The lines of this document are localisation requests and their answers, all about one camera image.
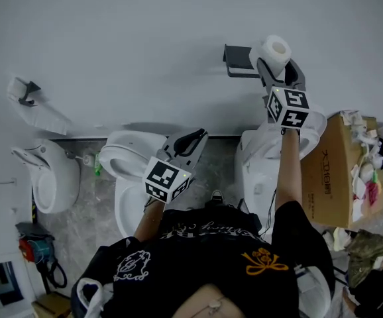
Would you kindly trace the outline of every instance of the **white toilet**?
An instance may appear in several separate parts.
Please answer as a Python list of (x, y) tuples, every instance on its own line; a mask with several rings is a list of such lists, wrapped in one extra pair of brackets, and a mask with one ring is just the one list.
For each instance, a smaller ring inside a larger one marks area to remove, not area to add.
[(149, 196), (142, 188), (148, 161), (162, 148), (160, 134), (119, 131), (109, 135), (99, 154), (100, 164), (116, 177), (115, 217), (123, 237), (130, 237), (140, 223)]
[[(300, 159), (318, 145), (327, 126), (322, 111), (310, 117), (308, 124), (313, 126), (300, 131)], [(260, 234), (270, 235), (274, 226), (281, 145), (280, 127), (265, 120), (257, 130), (243, 133), (235, 155), (237, 197), (245, 200), (249, 212), (258, 215), (262, 224)]]
[(61, 212), (75, 203), (80, 190), (80, 167), (66, 157), (62, 147), (40, 139), (33, 148), (12, 147), (11, 153), (29, 169), (34, 200), (41, 212)]

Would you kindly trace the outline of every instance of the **person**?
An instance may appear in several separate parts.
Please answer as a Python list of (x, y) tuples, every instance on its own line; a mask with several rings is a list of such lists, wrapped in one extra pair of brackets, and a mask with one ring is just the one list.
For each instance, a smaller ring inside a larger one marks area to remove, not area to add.
[(360, 303), (357, 305), (343, 288), (343, 300), (347, 307), (360, 318), (383, 318), (383, 269), (373, 270), (351, 294)]
[(300, 134), (282, 133), (272, 244), (220, 192), (189, 211), (151, 199), (134, 236), (100, 247), (73, 287), (74, 317), (323, 317), (333, 262), (301, 207)]

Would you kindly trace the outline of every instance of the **gray floor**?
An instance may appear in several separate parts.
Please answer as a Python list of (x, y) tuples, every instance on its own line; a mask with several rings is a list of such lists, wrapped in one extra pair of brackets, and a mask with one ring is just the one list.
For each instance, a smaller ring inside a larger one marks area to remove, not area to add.
[[(98, 152), (104, 141), (59, 142), (60, 146), (83, 155)], [(211, 197), (214, 189), (220, 189), (227, 203), (237, 204), (234, 193), (234, 154), (237, 140), (210, 139), (196, 168), (196, 182), (175, 204), (177, 209), (201, 207)], [(66, 271), (68, 286), (59, 290), (70, 295), (74, 282), (81, 276), (89, 261), (101, 245), (110, 245), (122, 238), (114, 216), (115, 179), (106, 171), (96, 177), (92, 168), (81, 165), (80, 195), (74, 206), (53, 215), (39, 214), (38, 220), (56, 238), (56, 257)], [(318, 231), (326, 227), (314, 224)], [(383, 235), (383, 214), (365, 224), (363, 229)], [(332, 254), (335, 265), (347, 268), (344, 252)], [(342, 304), (341, 285), (337, 289), (328, 318), (354, 317)]]

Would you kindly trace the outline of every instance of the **white wall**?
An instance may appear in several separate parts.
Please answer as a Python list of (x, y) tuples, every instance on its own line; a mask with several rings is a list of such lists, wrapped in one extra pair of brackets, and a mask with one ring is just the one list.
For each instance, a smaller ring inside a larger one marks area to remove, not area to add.
[(271, 33), (328, 114), (383, 121), (383, 0), (0, 0), (0, 109), (15, 74), (43, 88), (72, 135), (129, 123), (240, 134), (259, 122), (262, 89), (227, 77), (223, 45)]
[[(32, 312), (30, 303), (42, 284), (40, 277), (37, 278), (38, 272), (34, 273), (30, 265), (26, 265), (18, 248), (15, 224), (30, 220), (31, 183), (28, 170), (11, 156), (9, 148), (30, 147), (34, 131), (8, 108), (2, 93), (8, 81), (7, 71), (0, 66), (0, 182), (17, 180), (16, 185), (0, 185), (0, 262), (12, 262), (24, 299), (0, 308), (0, 317), (24, 317)], [(36, 283), (36, 288), (32, 288), (31, 282)]]

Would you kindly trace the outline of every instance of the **hand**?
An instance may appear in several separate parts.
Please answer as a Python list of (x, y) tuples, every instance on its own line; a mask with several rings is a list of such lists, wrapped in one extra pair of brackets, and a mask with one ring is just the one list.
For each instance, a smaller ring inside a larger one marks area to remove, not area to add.
[(349, 294), (348, 294), (348, 291), (346, 290), (346, 286), (343, 286), (343, 289), (342, 289), (342, 296), (343, 298), (349, 298)]
[(153, 239), (158, 234), (159, 224), (164, 214), (165, 204), (152, 198), (152, 202), (144, 208), (144, 214), (134, 233), (138, 241)]
[(143, 212), (146, 212), (146, 209), (149, 205), (152, 205), (153, 203), (156, 203), (156, 202), (159, 202), (161, 203), (161, 201), (155, 197), (149, 197), (149, 200), (147, 201), (146, 205), (144, 205), (144, 209), (143, 209)]

